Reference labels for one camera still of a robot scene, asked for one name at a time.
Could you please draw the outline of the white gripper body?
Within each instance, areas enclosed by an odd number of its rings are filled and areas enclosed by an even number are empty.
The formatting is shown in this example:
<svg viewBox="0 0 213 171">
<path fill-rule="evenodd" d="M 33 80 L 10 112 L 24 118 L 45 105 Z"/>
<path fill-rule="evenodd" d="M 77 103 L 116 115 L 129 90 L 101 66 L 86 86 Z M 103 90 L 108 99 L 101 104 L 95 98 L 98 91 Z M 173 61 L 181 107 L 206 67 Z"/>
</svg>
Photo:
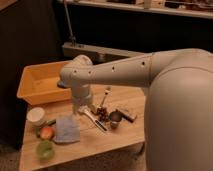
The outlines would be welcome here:
<svg viewBox="0 0 213 171">
<path fill-rule="evenodd" d="M 77 113 L 81 106 L 90 107 L 93 104 L 93 93 L 89 85 L 82 85 L 71 89 L 73 112 Z"/>
</svg>

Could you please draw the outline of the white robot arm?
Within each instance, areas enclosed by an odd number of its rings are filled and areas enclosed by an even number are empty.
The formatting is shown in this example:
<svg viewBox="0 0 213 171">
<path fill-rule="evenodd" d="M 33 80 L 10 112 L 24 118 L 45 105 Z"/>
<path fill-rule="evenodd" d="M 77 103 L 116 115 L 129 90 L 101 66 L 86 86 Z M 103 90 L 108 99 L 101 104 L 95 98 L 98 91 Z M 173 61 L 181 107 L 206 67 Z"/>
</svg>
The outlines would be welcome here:
<svg viewBox="0 0 213 171">
<path fill-rule="evenodd" d="M 180 49 L 94 65 L 80 55 L 60 71 L 74 101 L 91 84 L 146 87 L 148 171 L 213 171 L 213 53 Z"/>
</svg>

